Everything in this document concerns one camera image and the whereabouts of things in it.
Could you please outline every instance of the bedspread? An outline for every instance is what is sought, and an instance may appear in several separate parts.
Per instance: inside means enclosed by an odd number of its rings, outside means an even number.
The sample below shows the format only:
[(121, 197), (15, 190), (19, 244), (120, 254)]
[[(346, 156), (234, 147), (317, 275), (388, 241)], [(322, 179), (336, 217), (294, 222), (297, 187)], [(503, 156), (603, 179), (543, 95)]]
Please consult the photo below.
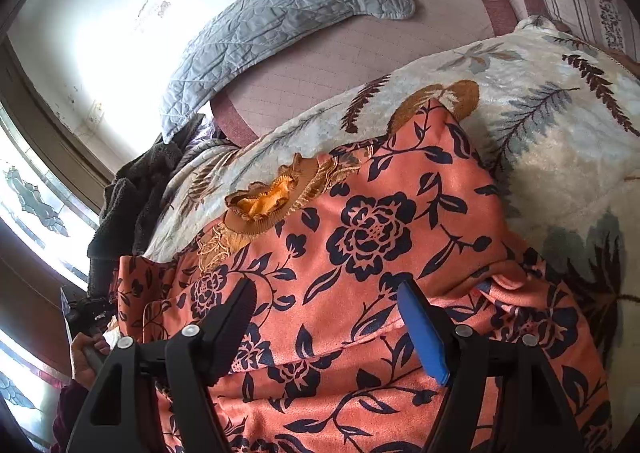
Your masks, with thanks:
[(439, 98), (461, 122), (495, 178), (486, 194), (501, 195), (510, 228), (572, 287), (609, 368), (620, 436), (640, 411), (640, 376), (630, 366), (640, 360), (637, 333), (623, 333), (640, 324), (640, 255), (628, 252), (640, 245), (640, 84), (609, 56), (541, 18), (418, 59), (242, 150), (211, 150), (171, 185), (145, 256), (171, 259), (225, 211), (226, 195), (270, 181), (293, 153), (312, 157), (381, 136), (401, 104), (410, 113), (420, 98)]
[[(251, 323), (230, 372), (209, 390), (231, 451), (418, 452), (446, 389), (424, 372), (398, 312), (398, 286), (414, 279), (480, 335), (535, 336), (586, 451), (606, 451), (609, 401), (586, 319), (554, 271), (507, 229), (460, 125), (438, 100), (417, 98), (396, 110), (388, 134), (279, 170), (273, 184), (292, 174), (292, 188), (304, 191), (293, 210), (271, 211), (268, 227), (234, 225), (230, 208), (170, 263), (124, 257), (121, 330), (165, 339), (247, 277), (257, 289)], [(227, 237), (258, 229), (239, 248)], [(162, 432), (177, 453), (179, 416), (160, 386)], [(488, 379), (474, 445), (489, 440), (496, 404)]]

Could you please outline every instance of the maroon sleeve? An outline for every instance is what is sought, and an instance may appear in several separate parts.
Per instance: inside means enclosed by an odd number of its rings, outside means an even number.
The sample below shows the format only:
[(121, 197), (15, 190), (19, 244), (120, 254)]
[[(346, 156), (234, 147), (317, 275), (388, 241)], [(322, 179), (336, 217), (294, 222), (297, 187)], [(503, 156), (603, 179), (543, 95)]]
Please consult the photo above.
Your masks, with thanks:
[(50, 453), (64, 453), (66, 451), (71, 431), (88, 393), (84, 386), (75, 381), (71, 381), (70, 385), (65, 386), (60, 391), (58, 412), (53, 421), (53, 436), (56, 439), (56, 443), (51, 446)]

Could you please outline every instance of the window glass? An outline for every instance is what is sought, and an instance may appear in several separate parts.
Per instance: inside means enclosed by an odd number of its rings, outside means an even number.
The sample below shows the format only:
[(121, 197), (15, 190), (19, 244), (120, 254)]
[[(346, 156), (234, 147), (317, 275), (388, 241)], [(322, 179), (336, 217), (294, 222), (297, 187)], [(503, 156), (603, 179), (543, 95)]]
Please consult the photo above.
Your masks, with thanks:
[(22, 348), (0, 330), (0, 397), (34, 447), (49, 451), (60, 389), (70, 379)]
[(98, 215), (38, 158), (0, 105), (0, 218), (50, 267), (86, 290)]

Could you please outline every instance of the dark gray towel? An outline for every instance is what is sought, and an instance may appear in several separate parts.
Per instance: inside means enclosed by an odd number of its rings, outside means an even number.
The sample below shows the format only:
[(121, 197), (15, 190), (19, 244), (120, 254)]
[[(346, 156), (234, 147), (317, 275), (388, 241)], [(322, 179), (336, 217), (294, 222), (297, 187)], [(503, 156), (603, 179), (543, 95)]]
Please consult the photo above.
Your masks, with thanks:
[(86, 252), (90, 297), (108, 295), (121, 256), (145, 252), (160, 215), (162, 193), (203, 118), (194, 116), (169, 144), (156, 140), (142, 156), (120, 168), (104, 189), (100, 226)]

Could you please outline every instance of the pink bed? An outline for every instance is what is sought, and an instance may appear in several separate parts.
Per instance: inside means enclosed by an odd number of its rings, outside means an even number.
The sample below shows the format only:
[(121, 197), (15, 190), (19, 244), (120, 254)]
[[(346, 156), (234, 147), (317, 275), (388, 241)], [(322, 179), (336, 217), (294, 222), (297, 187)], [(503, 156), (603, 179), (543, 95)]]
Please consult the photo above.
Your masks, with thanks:
[(251, 143), (306, 109), (405, 64), (511, 32), (508, 0), (416, 0), (410, 20), (357, 16), (323, 29), (236, 78), (210, 102), (227, 137)]

